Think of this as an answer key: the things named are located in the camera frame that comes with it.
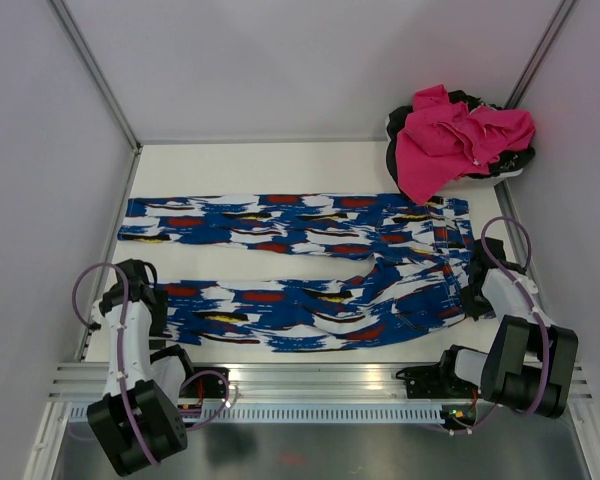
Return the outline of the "blue white patterned trousers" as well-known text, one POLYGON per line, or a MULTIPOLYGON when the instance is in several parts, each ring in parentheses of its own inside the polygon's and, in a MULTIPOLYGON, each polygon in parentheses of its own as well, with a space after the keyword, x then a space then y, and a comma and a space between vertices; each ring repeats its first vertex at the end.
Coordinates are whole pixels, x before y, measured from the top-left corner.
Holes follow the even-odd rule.
POLYGON ((122 242, 170 254, 167 325, 195 346, 384 347, 465 319, 470 204, 398 194, 133 198, 122 242))

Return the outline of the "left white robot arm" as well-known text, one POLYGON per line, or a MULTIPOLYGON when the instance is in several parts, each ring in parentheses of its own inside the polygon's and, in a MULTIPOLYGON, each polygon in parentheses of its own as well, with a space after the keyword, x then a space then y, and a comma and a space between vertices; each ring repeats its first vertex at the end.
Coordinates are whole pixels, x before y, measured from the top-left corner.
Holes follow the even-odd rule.
POLYGON ((156 270, 129 259, 114 267, 116 283, 98 312, 110 333, 110 359, 102 398, 87 407, 87 422, 116 474, 127 477, 188 446, 177 407, 198 374, 177 345, 151 350, 151 329, 166 325, 166 291, 156 270))

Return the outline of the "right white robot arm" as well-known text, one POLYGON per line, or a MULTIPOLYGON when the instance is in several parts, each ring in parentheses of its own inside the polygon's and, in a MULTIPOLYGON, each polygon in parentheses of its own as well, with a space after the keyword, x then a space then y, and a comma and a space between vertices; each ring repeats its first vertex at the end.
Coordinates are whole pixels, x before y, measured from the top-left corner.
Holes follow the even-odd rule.
POLYGON ((559 418, 566 408, 579 340, 553 325, 532 295, 524 267, 509 262, 503 242, 476 244, 468 285, 460 292, 467 316, 499 321, 488 352, 454 345, 441 357, 437 387, 449 396, 476 388, 482 398, 521 414, 559 418))

